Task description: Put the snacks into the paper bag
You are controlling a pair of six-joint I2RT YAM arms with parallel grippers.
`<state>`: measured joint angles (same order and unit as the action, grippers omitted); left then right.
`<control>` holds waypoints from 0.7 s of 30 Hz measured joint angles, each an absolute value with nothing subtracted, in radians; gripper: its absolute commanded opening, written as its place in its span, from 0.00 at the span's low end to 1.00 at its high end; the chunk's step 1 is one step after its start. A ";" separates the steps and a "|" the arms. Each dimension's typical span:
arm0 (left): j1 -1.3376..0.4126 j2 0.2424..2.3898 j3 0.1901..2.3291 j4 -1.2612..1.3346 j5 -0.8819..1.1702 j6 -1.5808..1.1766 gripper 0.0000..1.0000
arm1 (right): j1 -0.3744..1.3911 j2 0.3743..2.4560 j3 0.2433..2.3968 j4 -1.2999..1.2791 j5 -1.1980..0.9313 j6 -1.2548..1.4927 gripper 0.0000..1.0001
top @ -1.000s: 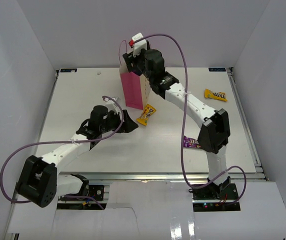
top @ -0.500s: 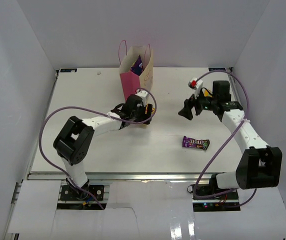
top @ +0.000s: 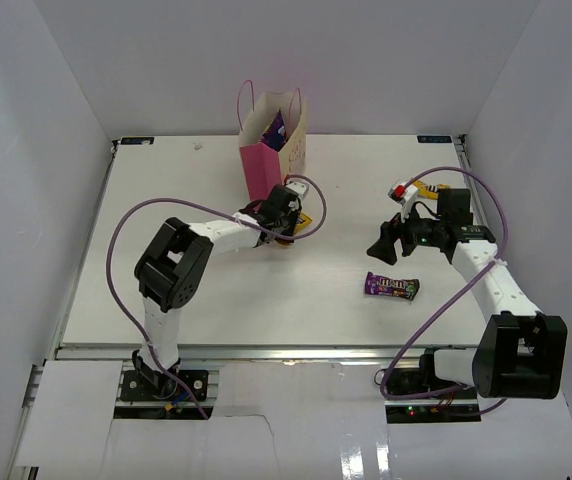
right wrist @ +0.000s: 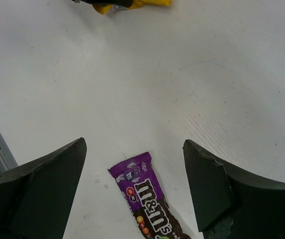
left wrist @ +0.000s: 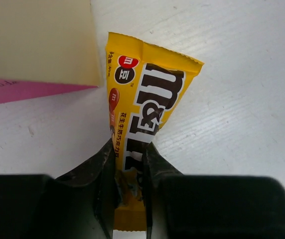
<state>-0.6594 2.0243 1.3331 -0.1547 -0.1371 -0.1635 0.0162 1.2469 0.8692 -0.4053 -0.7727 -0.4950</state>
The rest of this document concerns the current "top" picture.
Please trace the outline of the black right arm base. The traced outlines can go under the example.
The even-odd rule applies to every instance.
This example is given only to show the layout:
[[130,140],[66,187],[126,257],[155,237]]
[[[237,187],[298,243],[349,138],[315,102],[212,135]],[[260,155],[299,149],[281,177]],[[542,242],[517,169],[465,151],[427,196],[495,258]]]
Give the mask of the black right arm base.
[[[408,396],[450,386],[453,386],[452,382],[428,383],[418,367],[405,367],[396,369],[391,374],[386,391],[389,395]],[[427,399],[385,401],[386,420],[389,425],[480,422],[480,411],[476,393],[472,390],[431,394]]]

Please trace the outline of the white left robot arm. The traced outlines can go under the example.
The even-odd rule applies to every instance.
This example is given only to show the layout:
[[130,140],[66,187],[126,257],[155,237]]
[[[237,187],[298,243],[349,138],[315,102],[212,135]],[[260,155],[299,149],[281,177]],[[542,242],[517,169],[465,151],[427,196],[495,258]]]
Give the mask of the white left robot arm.
[[306,184],[293,181],[273,187],[267,199],[249,204],[231,220],[185,223],[171,217],[164,222],[135,267],[148,335],[138,357],[148,367],[143,387],[154,398],[168,398],[176,390],[178,377],[170,368],[179,361],[182,308],[196,294],[208,261],[278,235],[292,236],[307,191]]

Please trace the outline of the blue purple snack bag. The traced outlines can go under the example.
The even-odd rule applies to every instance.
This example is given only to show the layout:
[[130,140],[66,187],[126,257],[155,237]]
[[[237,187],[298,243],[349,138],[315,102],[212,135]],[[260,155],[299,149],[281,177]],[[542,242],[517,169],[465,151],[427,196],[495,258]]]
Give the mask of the blue purple snack bag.
[[270,124],[264,129],[260,142],[276,152],[279,152],[286,144],[286,127],[280,110],[277,111]]

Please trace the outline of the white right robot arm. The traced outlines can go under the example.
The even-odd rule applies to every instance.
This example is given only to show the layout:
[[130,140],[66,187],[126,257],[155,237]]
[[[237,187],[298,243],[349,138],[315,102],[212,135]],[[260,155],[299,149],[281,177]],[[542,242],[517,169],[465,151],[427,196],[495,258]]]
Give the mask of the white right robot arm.
[[438,249],[464,279],[486,321],[473,348],[425,350],[419,390],[432,399],[456,387],[474,388],[484,398],[555,398],[567,343],[565,322],[545,314],[518,286],[491,231],[474,224],[469,190],[439,191],[432,218],[418,213],[418,195],[414,186],[391,189],[389,196],[401,210],[381,225],[368,256],[394,265],[399,255],[407,257],[418,247]]

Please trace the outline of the brown purple M&M's packet front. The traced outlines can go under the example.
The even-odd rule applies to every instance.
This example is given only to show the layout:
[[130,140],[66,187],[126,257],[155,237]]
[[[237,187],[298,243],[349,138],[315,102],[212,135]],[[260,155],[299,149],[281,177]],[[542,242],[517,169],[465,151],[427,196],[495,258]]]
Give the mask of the brown purple M&M's packet front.
[[392,279],[368,272],[364,293],[371,296],[389,296],[412,301],[420,289],[418,279]]

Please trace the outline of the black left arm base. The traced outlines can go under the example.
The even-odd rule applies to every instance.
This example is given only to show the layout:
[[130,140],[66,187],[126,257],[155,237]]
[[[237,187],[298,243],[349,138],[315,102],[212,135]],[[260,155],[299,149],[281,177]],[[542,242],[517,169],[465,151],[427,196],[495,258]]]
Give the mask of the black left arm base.
[[163,402],[166,413],[184,404],[207,400],[210,374],[207,370],[182,369],[180,362],[170,367],[173,378],[149,367],[137,350],[132,353],[132,368],[123,373],[119,400],[131,405]]

